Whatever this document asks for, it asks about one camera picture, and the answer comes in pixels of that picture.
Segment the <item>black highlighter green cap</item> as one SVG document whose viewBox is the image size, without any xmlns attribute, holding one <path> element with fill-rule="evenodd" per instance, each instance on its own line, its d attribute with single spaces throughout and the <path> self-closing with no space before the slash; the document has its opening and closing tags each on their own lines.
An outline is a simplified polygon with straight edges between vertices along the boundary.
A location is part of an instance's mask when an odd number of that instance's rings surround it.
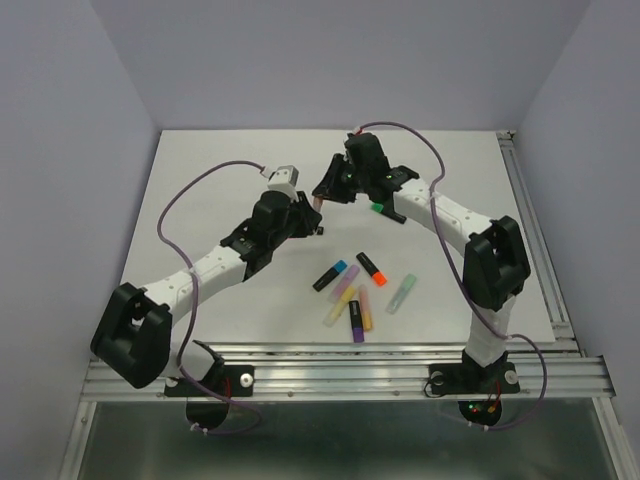
<svg viewBox="0 0 640 480">
<path fill-rule="evenodd" d="M 379 203 L 372 203 L 371 210 L 399 224 L 404 224 L 406 222 L 406 217 L 395 212 L 390 206 Z"/>
</svg>

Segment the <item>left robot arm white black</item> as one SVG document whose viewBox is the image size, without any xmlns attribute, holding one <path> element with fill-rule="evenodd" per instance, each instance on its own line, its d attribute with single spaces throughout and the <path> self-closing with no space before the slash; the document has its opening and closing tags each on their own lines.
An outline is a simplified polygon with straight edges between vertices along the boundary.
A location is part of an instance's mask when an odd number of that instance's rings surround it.
<svg viewBox="0 0 640 480">
<path fill-rule="evenodd" d="M 198 261 L 140 288 L 128 282 L 118 286 L 91 340 L 91 352 L 132 387 L 148 386 L 169 365 L 177 322 L 261 271 L 286 240 L 314 235 L 321 220 L 302 191 L 294 199 L 264 192 L 252 215 Z"/>
</svg>

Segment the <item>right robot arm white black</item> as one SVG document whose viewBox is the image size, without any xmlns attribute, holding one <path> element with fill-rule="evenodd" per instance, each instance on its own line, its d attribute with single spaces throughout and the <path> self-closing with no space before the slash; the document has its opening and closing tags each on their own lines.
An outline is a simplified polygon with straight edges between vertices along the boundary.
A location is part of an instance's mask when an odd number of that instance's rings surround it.
<svg viewBox="0 0 640 480">
<path fill-rule="evenodd" d="M 365 194 L 438 238 L 451 268 L 450 251 L 463 257 L 454 279 L 472 310 L 469 338 L 460 366 L 463 384 L 482 390 L 496 378 L 494 364 L 505 354 L 515 297 L 531 274 L 524 240 L 516 220 L 491 219 L 438 193 L 414 170 L 390 165 L 377 136 L 350 134 L 345 152 L 336 154 L 312 196 L 323 201 L 353 203 Z"/>
</svg>

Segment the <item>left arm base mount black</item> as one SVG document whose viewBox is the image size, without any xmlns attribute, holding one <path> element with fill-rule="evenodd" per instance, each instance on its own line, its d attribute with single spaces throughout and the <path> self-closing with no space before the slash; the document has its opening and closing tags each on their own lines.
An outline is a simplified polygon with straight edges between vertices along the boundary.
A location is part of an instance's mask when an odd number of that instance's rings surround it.
<svg viewBox="0 0 640 480">
<path fill-rule="evenodd" d="M 192 431 L 204 436 L 248 433 L 263 420 L 261 412 L 240 398 L 253 395 L 255 368 L 249 364 L 226 366 L 223 357 L 204 342 L 192 344 L 202 356 L 187 356 L 188 366 L 203 367 L 200 379 L 178 370 L 165 379 L 163 394 L 186 399 L 185 417 Z"/>
</svg>

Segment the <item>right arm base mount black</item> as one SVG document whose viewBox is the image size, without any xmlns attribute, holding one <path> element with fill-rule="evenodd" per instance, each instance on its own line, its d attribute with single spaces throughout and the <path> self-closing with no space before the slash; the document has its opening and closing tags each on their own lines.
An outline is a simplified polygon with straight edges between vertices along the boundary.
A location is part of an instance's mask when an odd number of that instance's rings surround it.
<svg viewBox="0 0 640 480">
<path fill-rule="evenodd" d="M 471 424 L 495 427 L 501 419 L 504 395 L 521 391 L 515 365 L 503 353 L 495 362 L 482 367 L 465 351 L 460 363 L 438 363 L 429 367 L 423 393 L 427 398 L 472 396 L 459 400 L 462 417 Z"/>
</svg>

